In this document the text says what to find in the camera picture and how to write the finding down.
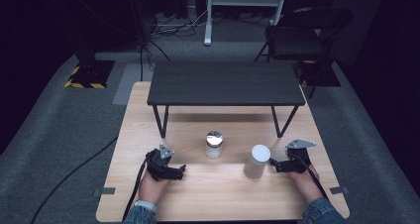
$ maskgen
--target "black chair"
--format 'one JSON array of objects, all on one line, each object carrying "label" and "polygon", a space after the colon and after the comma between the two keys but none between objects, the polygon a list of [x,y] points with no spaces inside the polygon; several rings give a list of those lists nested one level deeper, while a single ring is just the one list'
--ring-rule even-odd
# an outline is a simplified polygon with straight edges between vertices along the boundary
[{"label": "black chair", "polygon": [[283,15],[276,25],[265,28],[265,44],[257,57],[278,60],[316,60],[320,65],[309,95],[312,98],[320,77],[331,69],[328,58],[335,36],[353,20],[353,13],[342,8],[301,8]]}]

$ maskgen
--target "white cylinder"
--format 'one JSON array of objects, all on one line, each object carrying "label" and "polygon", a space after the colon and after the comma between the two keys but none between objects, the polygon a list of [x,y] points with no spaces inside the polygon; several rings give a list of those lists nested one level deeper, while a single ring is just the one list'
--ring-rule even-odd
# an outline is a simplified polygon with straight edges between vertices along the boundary
[{"label": "white cylinder", "polygon": [[269,160],[271,152],[265,145],[255,145],[250,157],[245,162],[244,173],[250,178],[258,178],[263,175],[266,162]]}]

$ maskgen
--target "wooden table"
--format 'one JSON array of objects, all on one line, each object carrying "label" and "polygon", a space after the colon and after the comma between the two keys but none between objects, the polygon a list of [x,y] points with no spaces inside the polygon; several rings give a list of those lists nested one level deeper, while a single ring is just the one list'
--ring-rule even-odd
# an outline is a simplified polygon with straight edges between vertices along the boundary
[{"label": "wooden table", "polygon": [[[104,184],[105,188],[115,188],[115,193],[102,194],[96,213],[99,221],[121,221],[140,165],[146,153],[159,144],[175,151],[171,167],[187,166],[184,178],[173,181],[157,204],[158,221],[300,219],[306,204],[287,174],[275,172],[270,165],[258,179],[250,179],[243,172],[254,145],[268,146],[271,157],[283,161],[284,146],[294,139],[317,144],[308,148],[310,159],[333,205],[343,216],[349,216],[344,195],[330,191],[339,184],[307,105],[296,112],[282,138],[272,129],[269,107],[177,106],[169,118],[171,132],[162,138],[154,111],[147,105],[149,90],[149,82],[133,87]],[[278,109],[279,122],[291,109]],[[212,130],[224,135],[218,160],[205,155],[206,135]]]}]

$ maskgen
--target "black table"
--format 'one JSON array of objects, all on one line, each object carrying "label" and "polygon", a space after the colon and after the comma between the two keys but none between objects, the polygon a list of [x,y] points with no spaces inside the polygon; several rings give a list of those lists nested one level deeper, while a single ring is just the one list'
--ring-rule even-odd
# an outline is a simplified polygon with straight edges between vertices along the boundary
[{"label": "black table", "polygon": [[[291,66],[269,62],[158,62],[148,105],[165,137],[169,106],[270,106],[283,136],[305,98]],[[163,123],[158,106],[165,106]],[[280,132],[275,106],[293,106]]]}]

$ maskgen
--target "gray carpet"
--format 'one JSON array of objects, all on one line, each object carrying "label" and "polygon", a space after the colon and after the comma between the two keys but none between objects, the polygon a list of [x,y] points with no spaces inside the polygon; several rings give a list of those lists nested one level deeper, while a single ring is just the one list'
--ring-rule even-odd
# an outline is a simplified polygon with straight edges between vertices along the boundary
[{"label": "gray carpet", "polygon": [[[211,47],[203,46],[204,34],[198,33],[154,42],[171,61],[252,61],[263,45],[263,27],[225,23],[214,30],[218,40]],[[236,24],[238,30],[231,30]],[[261,35],[260,42],[254,33]],[[152,44],[148,49],[152,62],[166,60]],[[56,72],[0,157],[0,223],[30,223],[53,188],[118,135],[131,86],[140,77],[139,54],[134,50],[96,56],[116,61],[106,89],[63,87],[77,64],[75,57]],[[150,80],[153,72],[147,64],[144,69],[144,80]],[[349,190],[345,196],[351,211],[349,223],[420,223],[418,196],[351,85],[336,65],[334,69],[342,86],[319,87],[308,102],[338,180]],[[306,96],[309,91],[310,87],[304,88]],[[103,186],[113,148],[114,144],[70,176],[36,223],[98,223],[95,190]]]}]

